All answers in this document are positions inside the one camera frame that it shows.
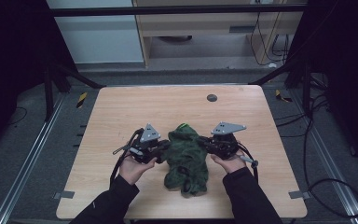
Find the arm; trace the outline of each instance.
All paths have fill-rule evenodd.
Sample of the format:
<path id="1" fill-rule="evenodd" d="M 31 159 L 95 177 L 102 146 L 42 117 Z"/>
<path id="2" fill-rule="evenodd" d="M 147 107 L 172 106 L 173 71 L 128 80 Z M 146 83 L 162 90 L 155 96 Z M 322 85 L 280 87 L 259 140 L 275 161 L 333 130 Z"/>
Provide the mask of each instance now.
<path id="1" fill-rule="evenodd" d="M 211 155 L 211 158 L 227 172 L 223 184 L 231 200 L 236 223 L 282 223 L 266 194 L 239 156 L 225 161 L 215 155 Z"/>
<path id="2" fill-rule="evenodd" d="M 111 183 L 110 189 L 101 193 L 70 223 L 122 223 L 130 203 L 139 192 L 135 183 L 146 170 L 154 167 L 155 162 L 156 158 L 148 164 L 141 164 L 133 157 L 127 156 L 120 166 L 119 175 Z"/>
<path id="3" fill-rule="evenodd" d="M 121 175 L 118 175 L 113 181 L 111 189 L 95 198 L 71 221 L 71 224 L 121 223 L 138 192 L 135 185 L 130 185 Z"/>

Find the hand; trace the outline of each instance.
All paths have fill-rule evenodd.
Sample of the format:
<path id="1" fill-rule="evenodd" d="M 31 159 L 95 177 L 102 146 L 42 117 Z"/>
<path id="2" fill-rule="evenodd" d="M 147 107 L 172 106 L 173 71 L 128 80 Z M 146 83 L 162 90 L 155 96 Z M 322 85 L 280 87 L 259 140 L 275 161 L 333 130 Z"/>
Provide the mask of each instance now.
<path id="1" fill-rule="evenodd" d="M 239 170 L 240 168 L 246 167 L 246 162 L 243 161 L 240 156 L 243 156 L 243 153 L 241 151 L 238 151 L 237 155 L 224 161 L 214 154 L 211 155 L 211 158 L 214 162 L 221 165 L 228 174 L 230 174 L 234 171 Z"/>
<path id="2" fill-rule="evenodd" d="M 157 158 L 153 158 L 148 164 L 142 164 L 136 161 L 128 152 L 123 163 L 120 165 L 119 174 L 130 184 L 134 185 L 142 174 L 154 167 Z"/>

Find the aluminum rail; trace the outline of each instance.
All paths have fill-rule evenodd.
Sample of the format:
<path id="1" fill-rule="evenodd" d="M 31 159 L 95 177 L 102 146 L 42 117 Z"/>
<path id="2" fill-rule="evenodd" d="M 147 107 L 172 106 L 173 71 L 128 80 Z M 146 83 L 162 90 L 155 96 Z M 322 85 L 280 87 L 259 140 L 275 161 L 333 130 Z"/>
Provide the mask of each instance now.
<path id="1" fill-rule="evenodd" d="M 304 112 L 301 106 L 301 97 L 300 93 L 296 90 L 290 90 L 290 94 L 293 96 L 294 102 L 297 105 L 297 108 Z M 309 122 L 307 119 L 303 119 L 304 122 L 308 125 Z M 341 171 L 339 170 L 338 166 L 334 162 L 333 157 L 328 151 L 327 146 L 324 144 L 324 141 L 322 137 L 320 136 L 317 128 L 312 127 L 310 130 L 310 139 L 312 140 L 313 144 L 315 145 L 315 149 L 319 155 L 319 158 L 322 161 L 322 164 L 324 166 L 325 171 L 331 178 L 335 178 L 341 181 L 345 182 L 345 178 Z M 342 205 L 344 206 L 346 212 L 348 215 L 356 215 L 358 214 L 358 202 L 356 200 L 356 197 L 354 196 L 351 189 L 347 188 L 346 186 L 340 185 L 338 183 L 333 183 L 333 186 L 336 190 L 336 193 L 339 197 L 339 199 L 342 202 Z M 351 223 L 358 224 L 358 217 L 357 218 L 351 218 Z"/>
<path id="2" fill-rule="evenodd" d="M 0 205 L 0 224 L 7 223 L 11 212 L 13 211 L 14 206 L 16 205 L 17 200 L 20 198 L 22 190 L 27 183 L 28 177 L 31 174 L 34 165 L 36 164 L 37 158 L 39 157 L 40 152 L 43 149 L 43 146 L 48 139 L 48 135 L 61 111 L 62 104 L 65 99 L 65 94 L 61 93 L 59 95 L 59 99 L 55 105 L 55 111 L 49 121 L 46 121 L 34 141 L 34 145 L 32 146 L 28 157 L 26 158 L 24 164 L 21 167 L 19 174 L 16 177 L 13 185 L 11 186 L 6 198 Z"/>

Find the metal bracket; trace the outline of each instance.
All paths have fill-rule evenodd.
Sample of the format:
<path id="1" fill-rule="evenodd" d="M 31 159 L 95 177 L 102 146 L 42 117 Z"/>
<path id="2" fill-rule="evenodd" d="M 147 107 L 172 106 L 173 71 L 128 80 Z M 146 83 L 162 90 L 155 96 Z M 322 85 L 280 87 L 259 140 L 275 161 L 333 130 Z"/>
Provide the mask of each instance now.
<path id="1" fill-rule="evenodd" d="M 138 149 L 133 148 L 133 147 L 130 148 L 130 152 L 133 152 L 138 156 L 143 156 L 144 155 L 144 153 L 141 150 L 138 150 Z"/>
<path id="2" fill-rule="evenodd" d="M 53 199 L 60 199 L 60 198 L 68 198 L 73 199 L 75 193 L 73 191 L 63 191 L 63 192 L 55 192 L 53 195 Z"/>
<path id="3" fill-rule="evenodd" d="M 289 196 L 291 199 L 303 198 L 304 200 L 311 198 L 309 192 L 301 192 L 301 191 L 290 191 Z"/>
<path id="4" fill-rule="evenodd" d="M 221 121 L 212 131 L 211 134 L 224 135 L 228 133 L 235 133 L 238 131 L 245 130 L 245 125 L 232 124 Z"/>
<path id="5" fill-rule="evenodd" d="M 159 134 L 156 129 L 152 127 L 150 123 L 146 124 L 144 133 L 142 133 L 140 142 L 148 142 L 155 139 L 159 139 L 161 137 L 161 134 Z"/>

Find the white cabinet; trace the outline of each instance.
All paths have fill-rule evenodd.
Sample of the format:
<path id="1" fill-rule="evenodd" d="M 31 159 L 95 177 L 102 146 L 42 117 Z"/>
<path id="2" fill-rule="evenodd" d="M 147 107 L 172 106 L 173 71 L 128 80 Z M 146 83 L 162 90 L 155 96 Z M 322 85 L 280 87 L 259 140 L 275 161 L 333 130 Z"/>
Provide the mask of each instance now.
<path id="1" fill-rule="evenodd" d="M 131 0 L 48 0 L 50 8 L 132 7 Z M 134 16 L 57 17 L 76 65 L 143 63 Z"/>

